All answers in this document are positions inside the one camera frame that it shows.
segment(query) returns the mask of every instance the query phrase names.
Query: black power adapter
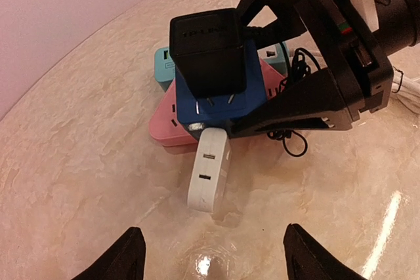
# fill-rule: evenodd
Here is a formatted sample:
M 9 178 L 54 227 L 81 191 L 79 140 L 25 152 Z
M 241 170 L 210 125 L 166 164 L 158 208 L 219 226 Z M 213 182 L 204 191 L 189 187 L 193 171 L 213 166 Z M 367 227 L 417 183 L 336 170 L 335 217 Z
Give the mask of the black power adapter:
M 171 20 L 169 52 L 195 98 L 246 89 L 243 27 L 236 9 Z

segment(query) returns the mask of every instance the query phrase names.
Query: blue power strip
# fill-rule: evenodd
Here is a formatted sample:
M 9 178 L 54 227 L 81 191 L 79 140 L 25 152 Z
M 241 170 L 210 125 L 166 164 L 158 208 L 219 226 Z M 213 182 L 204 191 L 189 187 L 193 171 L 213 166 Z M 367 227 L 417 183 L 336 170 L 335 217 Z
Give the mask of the blue power strip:
M 282 75 L 287 76 L 286 61 L 280 44 L 260 49 L 258 54 L 260 58 L 265 60 L 275 70 Z M 169 47 L 158 49 L 155 53 L 155 80 L 160 84 L 162 89 L 166 91 L 174 78 L 175 63 L 169 55 Z
M 175 78 L 175 63 L 169 55 L 169 47 L 158 49 L 155 53 L 155 80 L 166 91 Z
M 194 138 L 199 138 L 201 131 L 207 127 L 223 128 L 231 135 L 232 121 L 248 115 L 267 102 L 259 57 L 253 41 L 245 44 L 245 56 L 247 88 L 240 94 L 196 100 L 182 75 L 179 71 L 175 72 L 178 121 Z

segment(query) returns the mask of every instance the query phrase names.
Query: tp-link logo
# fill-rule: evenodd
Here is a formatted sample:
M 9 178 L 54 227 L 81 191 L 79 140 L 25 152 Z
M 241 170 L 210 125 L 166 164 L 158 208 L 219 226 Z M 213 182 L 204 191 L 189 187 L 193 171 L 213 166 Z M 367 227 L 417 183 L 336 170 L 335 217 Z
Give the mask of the tp-link logo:
M 227 31 L 228 31 L 227 26 L 215 26 L 215 27 L 204 28 L 204 29 L 200 29 L 200 30 L 186 31 L 186 32 L 183 32 L 182 35 L 184 37 L 192 37 L 192 36 L 196 36 L 196 35 L 199 35 L 199 34 L 207 35 L 207 34 L 227 32 Z

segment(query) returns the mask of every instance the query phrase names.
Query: light blue power strip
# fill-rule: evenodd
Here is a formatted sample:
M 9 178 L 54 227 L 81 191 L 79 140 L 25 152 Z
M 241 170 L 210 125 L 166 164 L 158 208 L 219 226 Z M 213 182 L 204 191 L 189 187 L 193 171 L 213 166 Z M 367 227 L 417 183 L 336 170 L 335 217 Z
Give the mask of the light blue power strip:
M 158 49 L 155 53 L 155 80 L 166 91 L 175 78 L 175 63 L 169 55 L 169 47 Z
M 258 55 L 279 73 L 284 76 L 287 75 L 286 61 L 280 44 L 260 49 Z M 169 55 L 169 47 L 158 49 L 155 53 L 155 80 L 166 91 L 174 78 L 175 63 Z

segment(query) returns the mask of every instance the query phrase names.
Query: charger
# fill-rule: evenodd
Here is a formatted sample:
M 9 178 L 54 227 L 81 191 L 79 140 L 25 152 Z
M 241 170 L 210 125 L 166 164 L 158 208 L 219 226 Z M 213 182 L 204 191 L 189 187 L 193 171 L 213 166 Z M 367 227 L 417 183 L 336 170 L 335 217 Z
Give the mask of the charger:
M 169 37 L 171 57 L 194 98 L 246 89 L 245 41 L 236 9 L 176 17 Z
M 220 208 L 230 154 L 226 131 L 207 128 L 202 132 L 188 189 L 188 207 L 203 212 L 215 212 Z

